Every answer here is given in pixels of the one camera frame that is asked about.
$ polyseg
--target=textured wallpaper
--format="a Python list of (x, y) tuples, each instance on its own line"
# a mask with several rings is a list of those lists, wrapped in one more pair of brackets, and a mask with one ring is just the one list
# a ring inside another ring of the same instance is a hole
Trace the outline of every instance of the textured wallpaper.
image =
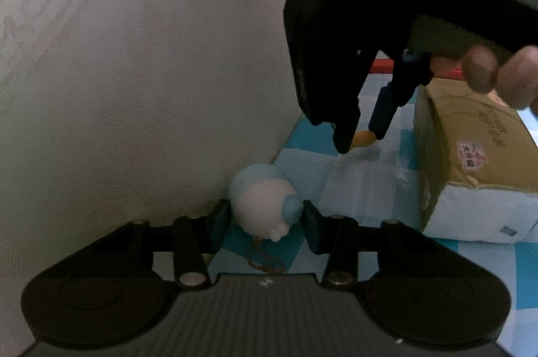
[(0, 0), (0, 356), (25, 283), (136, 217), (209, 211), (298, 118), (284, 0)]

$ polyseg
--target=blue and white checkered cloth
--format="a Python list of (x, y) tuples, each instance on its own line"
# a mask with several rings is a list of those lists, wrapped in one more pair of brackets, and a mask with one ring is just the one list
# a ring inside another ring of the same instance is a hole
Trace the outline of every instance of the blue and white checkered cloth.
[[(390, 76), (370, 75), (360, 94), (359, 129), (367, 129), (379, 89)], [(413, 137), (414, 99), (399, 109), (384, 140), (369, 148), (339, 155), (327, 124), (313, 127), (306, 119), (296, 126), (275, 161), (294, 183), (302, 199), (311, 200), (322, 214), (343, 214), (365, 226), (379, 226), (389, 218), (419, 227), (420, 192)], [(538, 144), (538, 122), (521, 113)], [(237, 225), (209, 266), (214, 279), (220, 273), (259, 273), (246, 260), (252, 238)], [(440, 241), (492, 271), (512, 296), (512, 311), (499, 344), (515, 357), (538, 355), (538, 228), (516, 244)], [(300, 225), (278, 243), (264, 241), (263, 251), (281, 260), (288, 273), (323, 274), (328, 255), (310, 252)], [(264, 263), (262, 257), (254, 262)], [(359, 279), (377, 271), (375, 253), (361, 253)]]

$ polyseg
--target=blue and white figurine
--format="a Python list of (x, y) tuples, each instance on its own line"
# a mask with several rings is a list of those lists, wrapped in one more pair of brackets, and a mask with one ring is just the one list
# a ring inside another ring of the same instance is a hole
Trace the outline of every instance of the blue and white figurine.
[(272, 164), (252, 164), (241, 170), (228, 193), (236, 222), (254, 237), (278, 242), (301, 218), (303, 204), (295, 187)]

